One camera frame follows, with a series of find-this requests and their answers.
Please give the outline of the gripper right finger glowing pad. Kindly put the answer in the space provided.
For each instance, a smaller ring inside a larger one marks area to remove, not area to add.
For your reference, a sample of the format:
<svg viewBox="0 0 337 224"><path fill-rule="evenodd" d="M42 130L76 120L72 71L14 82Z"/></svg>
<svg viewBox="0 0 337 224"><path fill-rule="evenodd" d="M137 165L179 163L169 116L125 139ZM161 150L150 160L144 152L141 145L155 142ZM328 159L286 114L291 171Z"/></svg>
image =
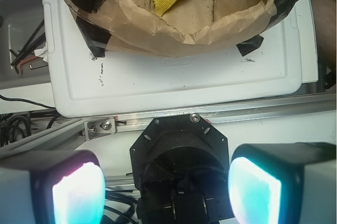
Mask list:
<svg viewBox="0 0 337 224"><path fill-rule="evenodd" d="M239 223L336 223L336 145L239 145L228 190Z"/></svg>

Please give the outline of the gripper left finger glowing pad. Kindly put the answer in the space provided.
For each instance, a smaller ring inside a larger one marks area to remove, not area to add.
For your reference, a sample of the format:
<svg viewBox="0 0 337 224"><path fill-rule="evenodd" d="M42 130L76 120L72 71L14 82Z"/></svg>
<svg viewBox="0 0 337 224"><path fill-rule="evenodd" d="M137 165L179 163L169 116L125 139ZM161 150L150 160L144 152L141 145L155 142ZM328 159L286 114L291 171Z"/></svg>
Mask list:
<svg viewBox="0 0 337 224"><path fill-rule="evenodd" d="M1 223L100 223L104 202L89 150L1 152Z"/></svg>

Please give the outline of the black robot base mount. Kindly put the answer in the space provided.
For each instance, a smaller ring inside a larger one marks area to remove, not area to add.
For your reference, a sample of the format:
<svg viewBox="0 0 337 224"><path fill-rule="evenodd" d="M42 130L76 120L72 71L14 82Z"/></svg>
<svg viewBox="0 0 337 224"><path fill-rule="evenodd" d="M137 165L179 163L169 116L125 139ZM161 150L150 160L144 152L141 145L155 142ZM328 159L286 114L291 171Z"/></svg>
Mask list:
<svg viewBox="0 0 337 224"><path fill-rule="evenodd" d="M198 114L153 119L130 147L141 223L233 218L228 140Z"/></svg>

